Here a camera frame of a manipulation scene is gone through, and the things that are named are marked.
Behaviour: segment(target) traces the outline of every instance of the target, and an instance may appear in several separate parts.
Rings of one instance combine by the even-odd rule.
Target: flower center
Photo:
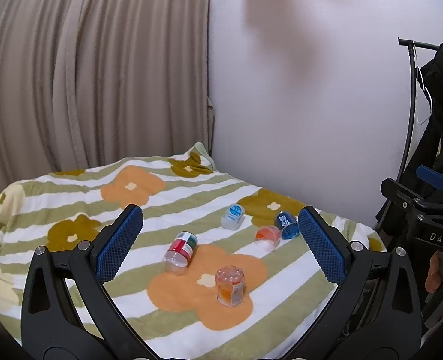
[[[78,235],[74,234],[74,235],[70,235],[68,237],[66,237],[66,242],[72,243],[75,242],[78,239]]]
[[[128,185],[125,185],[125,188],[129,191],[133,191],[137,185],[135,183],[129,183]]]
[[[201,277],[197,280],[197,284],[208,288],[215,287],[215,275],[202,274]]]
[[[271,202],[267,208],[270,208],[270,210],[272,211],[276,211],[277,209],[279,209],[281,207],[280,204],[276,203],[276,202]]]

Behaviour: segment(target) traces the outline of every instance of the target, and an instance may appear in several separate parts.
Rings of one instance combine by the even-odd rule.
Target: orange jar
[[[218,269],[215,283],[218,288],[217,299],[222,305],[235,307],[243,301],[245,275],[240,268],[230,265]]]

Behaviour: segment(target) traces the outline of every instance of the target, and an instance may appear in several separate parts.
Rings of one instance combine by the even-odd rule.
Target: plastic container
[[[274,222],[282,232],[282,239],[292,239],[300,234],[297,219],[288,211],[281,211],[277,214]]]
[[[266,249],[273,250],[280,243],[282,232],[276,226],[264,226],[259,228],[255,235],[255,240],[266,244]]]
[[[245,210],[240,204],[232,204],[221,217],[221,227],[227,230],[238,230],[244,215]]]
[[[236,307],[243,302],[245,274],[240,268],[229,265],[218,269],[215,275],[217,299],[223,306]]]
[[[176,275],[185,274],[197,244],[198,238],[196,235],[187,231],[179,233],[165,256],[163,256],[162,261],[165,263],[165,271]]]

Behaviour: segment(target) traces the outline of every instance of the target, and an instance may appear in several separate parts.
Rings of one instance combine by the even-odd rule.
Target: blanket
[[[93,240],[127,204],[143,210],[143,229],[116,278],[105,283],[114,303],[163,358],[262,359],[284,354],[327,304],[329,283],[302,237],[274,250],[255,242],[279,211],[295,216],[302,202],[217,171],[202,144],[173,157],[125,158],[92,169],[23,180],[0,193],[0,320],[20,342],[23,289],[33,252],[70,250]],[[239,203],[238,230],[220,220]],[[320,211],[348,240],[385,251],[371,228]],[[189,272],[164,272],[161,259],[180,231],[198,237]],[[216,300],[214,274],[233,264],[246,276],[239,307]],[[86,328],[100,336],[76,285],[67,280]]]

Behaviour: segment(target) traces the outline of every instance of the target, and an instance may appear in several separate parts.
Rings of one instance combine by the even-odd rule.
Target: screw
[[[358,241],[352,242],[350,246],[354,251],[360,251],[363,249],[362,243]]]
[[[397,252],[397,254],[399,255],[399,256],[405,256],[406,255],[406,250],[403,248],[403,247],[398,247],[397,249],[395,249],[395,251]]]
[[[86,249],[88,249],[90,247],[90,241],[81,241],[78,244],[78,249],[85,251]]]
[[[44,247],[44,246],[38,246],[38,247],[35,249],[35,254],[36,254],[37,256],[41,256],[41,255],[45,252],[45,250],[46,250],[46,247]]]

